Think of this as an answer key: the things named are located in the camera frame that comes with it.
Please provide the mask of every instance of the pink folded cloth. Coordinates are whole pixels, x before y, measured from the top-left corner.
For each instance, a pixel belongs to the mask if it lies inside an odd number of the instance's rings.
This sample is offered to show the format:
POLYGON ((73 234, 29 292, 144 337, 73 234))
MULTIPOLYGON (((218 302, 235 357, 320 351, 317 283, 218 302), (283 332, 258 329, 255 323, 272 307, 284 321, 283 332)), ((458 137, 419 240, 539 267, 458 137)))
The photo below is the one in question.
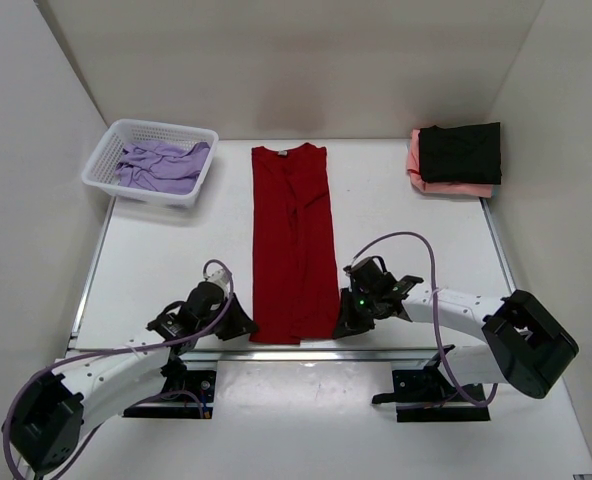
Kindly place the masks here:
POLYGON ((420 161, 418 155, 418 133, 412 130, 412 141, 407 154, 407 173, 409 179, 418 190, 423 193, 447 193, 452 195, 471 195, 473 197, 491 198, 493 185, 474 185, 471 183, 427 183, 420 176, 420 161))

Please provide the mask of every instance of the white table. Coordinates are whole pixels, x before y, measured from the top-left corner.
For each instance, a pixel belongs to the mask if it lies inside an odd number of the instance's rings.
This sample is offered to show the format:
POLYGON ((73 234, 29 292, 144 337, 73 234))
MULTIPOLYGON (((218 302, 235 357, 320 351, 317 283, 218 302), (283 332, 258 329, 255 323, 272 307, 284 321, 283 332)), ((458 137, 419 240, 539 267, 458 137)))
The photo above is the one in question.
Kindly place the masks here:
MULTIPOLYGON (((124 343, 162 307, 186 298, 201 280, 202 264, 212 257, 234 272, 241 304, 251 314, 250 149, 300 143, 221 142, 198 206, 189 214, 118 200, 81 308, 76 348, 124 343)), ((346 285, 340 268, 368 241, 394 230, 414 230, 436 251, 441 286, 480 295, 507 293, 480 202, 414 191, 404 169, 406 141, 314 143, 328 149, 340 285, 346 285)), ((397 276, 428 278, 427 253, 415 239, 388 240, 373 252, 397 276)), ((477 343, 449 331, 444 342, 477 343)), ((342 357, 355 349, 432 346, 429 326, 386 320, 366 335, 288 349, 296 355, 333 349, 342 357)), ((198 344, 209 351, 275 348, 213 336, 198 344)), ((592 473, 562 382, 542 401, 501 388, 490 407, 492 421, 472 424, 397 424, 393 406, 370 405, 373 394, 391 389, 388 363, 221 362, 211 421, 113 418, 68 478, 513 480, 592 473)))

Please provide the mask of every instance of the white laundry basket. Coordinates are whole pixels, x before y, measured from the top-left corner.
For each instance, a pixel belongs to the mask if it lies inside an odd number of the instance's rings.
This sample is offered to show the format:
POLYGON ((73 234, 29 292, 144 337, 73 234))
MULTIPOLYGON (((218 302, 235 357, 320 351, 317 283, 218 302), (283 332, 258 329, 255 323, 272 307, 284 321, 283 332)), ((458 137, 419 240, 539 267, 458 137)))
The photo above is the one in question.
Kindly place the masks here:
POLYGON ((156 205, 191 207, 196 202, 200 188, 212 163, 218 134, 203 128, 183 127, 168 123, 145 122, 142 120, 122 119, 114 122, 105 132, 85 165, 83 182, 98 187, 112 196, 129 197, 156 205), (144 140, 161 140, 171 145, 191 148, 198 142, 209 144, 209 154, 198 176, 194 189, 186 195, 152 192, 118 185, 115 175, 116 165, 123 158, 123 147, 127 143, 144 140))

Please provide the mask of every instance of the purple towel in basket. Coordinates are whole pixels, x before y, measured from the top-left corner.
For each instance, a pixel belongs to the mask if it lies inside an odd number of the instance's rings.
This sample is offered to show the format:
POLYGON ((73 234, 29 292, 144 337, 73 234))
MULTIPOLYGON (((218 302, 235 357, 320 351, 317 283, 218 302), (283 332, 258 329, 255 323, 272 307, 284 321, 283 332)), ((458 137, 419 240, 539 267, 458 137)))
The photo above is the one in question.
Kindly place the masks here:
POLYGON ((209 145, 197 143, 191 150, 159 140, 128 143, 116 165, 122 187, 186 195, 196 185, 209 145))

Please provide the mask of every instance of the white wall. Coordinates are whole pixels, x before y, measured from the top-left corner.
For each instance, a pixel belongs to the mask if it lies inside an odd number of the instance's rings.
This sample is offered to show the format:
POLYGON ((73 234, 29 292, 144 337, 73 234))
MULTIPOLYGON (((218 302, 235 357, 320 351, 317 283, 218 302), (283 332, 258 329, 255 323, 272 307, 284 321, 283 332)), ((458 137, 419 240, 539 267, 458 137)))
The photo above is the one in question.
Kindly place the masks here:
POLYGON ((542 0, 42 0, 105 120, 221 138, 482 121, 542 0))
POLYGON ((34 3, 0 0, 0 427, 66 345, 105 203, 79 171, 104 129, 34 3))
POLYGON ((592 0, 547 0, 491 120, 504 124, 492 203, 519 283, 580 343, 566 375, 592 451, 592 0))

